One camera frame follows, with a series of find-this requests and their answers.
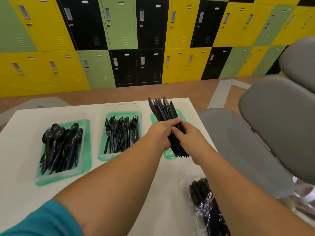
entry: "teal shirt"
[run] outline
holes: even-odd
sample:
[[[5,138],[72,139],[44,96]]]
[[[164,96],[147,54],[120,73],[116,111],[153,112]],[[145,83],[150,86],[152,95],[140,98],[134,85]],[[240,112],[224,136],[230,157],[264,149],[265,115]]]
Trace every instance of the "teal shirt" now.
[[[72,214],[55,200],[43,204],[0,236],[83,236]]]

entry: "green tray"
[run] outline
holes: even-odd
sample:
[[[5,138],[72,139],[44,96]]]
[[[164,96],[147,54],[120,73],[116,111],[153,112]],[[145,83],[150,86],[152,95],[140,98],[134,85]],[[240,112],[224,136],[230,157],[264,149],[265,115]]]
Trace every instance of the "green tray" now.
[[[127,117],[130,117],[130,118],[133,118],[134,115],[138,115],[138,123],[139,123],[139,135],[140,135],[140,138],[142,137],[142,121],[141,121],[141,112],[140,111],[127,111],[127,112],[109,112],[106,117],[107,118],[110,118],[111,116],[114,116],[116,115],[116,119],[118,120],[120,117],[124,117],[124,116],[127,116]],[[121,152],[118,152],[118,153],[107,153],[107,154],[104,154],[104,150],[105,150],[105,146],[106,146],[106,142],[107,142],[107,134],[106,134],[106,126],[104,124],[104,127],[103,127],[103,134],[102,134],[102,138],[101,138],[101,141],[100,141],[100,150],[99,150],[99,154],[97,156],[97,158],[100,160],[100,161],[109,161],[111,159],[113,159],[115,156],[119,155]]]
[[[72,166],[71,170],[66,170],[63,172],[52,173],[49,175],[49,170],[47,170],[43,175],[41,174],[40,159],[44,154],[45,144],[42,144],[41,154],[39,156],[38,168],[35,176],[35,184],[38,186],[46,185],[51,182],[59,181],[71,176],[75,176],[90,170],[92,166],[91,160],[91,136],[90,136],[90,121],[88,119],[81,119],[72,122],[66,122],[59,124],[61,127],[68,129],[74,123],[78,123],[79,127],[83,129],[81,147],[78,152],[78,166]]]
[[[180,110],[178,110],[178,109],[176,109],[176,112],[177,112],[177,115],[178,115],[179,117],[181,117],[181,119],[183,120],[183,122],[186,122],[186,119],[185,119],[183,113],[182,113]],[[152,124],[157,122],[157,118],[156,118],[156,116],[155,116],[153,113],[150,114],[150,119],[151,119]],[[176,158],[176,156],[175,156],[175,154],[173,153],[173,151],[172,151],[171,148],[168,149],[168,150],[166,150],[166,151],[164,151],[164,152],[163,152],[163,156],[164,156],[166,159],[168,159],[168,160],[171,160],[171,159],[175,159],[175,158]]]

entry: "gray chair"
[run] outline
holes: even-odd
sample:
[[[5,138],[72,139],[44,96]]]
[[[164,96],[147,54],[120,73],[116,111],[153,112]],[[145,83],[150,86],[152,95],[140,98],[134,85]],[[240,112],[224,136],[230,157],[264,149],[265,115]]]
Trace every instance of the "gray chair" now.
[[[290,45],[279,63],[289,79],[265,77],[239,101],[251,128],[224,108],[198,113],[218,152],[274,198],[315,184],[315,37]],[[294,184],[288,172],[309,184]]]

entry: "right hand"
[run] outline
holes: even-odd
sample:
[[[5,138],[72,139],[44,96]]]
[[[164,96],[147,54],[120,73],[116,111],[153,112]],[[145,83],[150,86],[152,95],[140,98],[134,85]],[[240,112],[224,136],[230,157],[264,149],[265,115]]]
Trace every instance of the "right hand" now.
[[[172,133],[180,141],[181,146],[189,154],[195,164],[199,165],[199,158],[211,151],[215,151],[202,135],[201,131],[187,122],[181,122],[186,130],[182,133],[176,127],[172,127]]]

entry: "left hand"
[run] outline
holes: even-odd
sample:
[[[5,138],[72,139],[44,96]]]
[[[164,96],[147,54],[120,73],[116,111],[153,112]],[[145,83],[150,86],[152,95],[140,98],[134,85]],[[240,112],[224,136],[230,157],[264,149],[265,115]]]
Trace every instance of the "left hand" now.
[[[171,147],[168,136],[172,132],[172,127],[181,122],[181,117],[177,117],[168,121],[160,121],[154,123],[146,134],[152,140],[154,139],[163,151]]]

